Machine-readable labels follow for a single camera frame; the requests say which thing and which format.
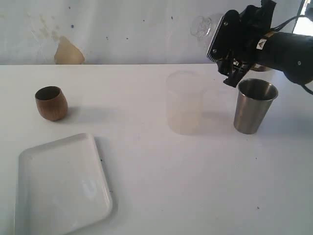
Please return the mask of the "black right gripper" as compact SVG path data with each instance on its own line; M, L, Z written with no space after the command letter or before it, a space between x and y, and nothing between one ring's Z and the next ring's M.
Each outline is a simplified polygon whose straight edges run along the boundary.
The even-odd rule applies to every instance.
M207 58L217 62L218 72L227 76L224 84L237 87L255 65L276 68L270 53L275 7L276 2L262 0L260 6L248 5L242 12L228 10L215 17Z

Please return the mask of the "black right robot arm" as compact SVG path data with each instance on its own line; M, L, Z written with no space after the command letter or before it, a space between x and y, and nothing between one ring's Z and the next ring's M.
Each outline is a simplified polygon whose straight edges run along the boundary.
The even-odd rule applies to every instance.
M313 80L313 38L282 32L290 21L271 27L276 3L263 0L239 13L227 11L218 20L206 56L226 76L224 83L237 87L255 66L281 71L302 88Z

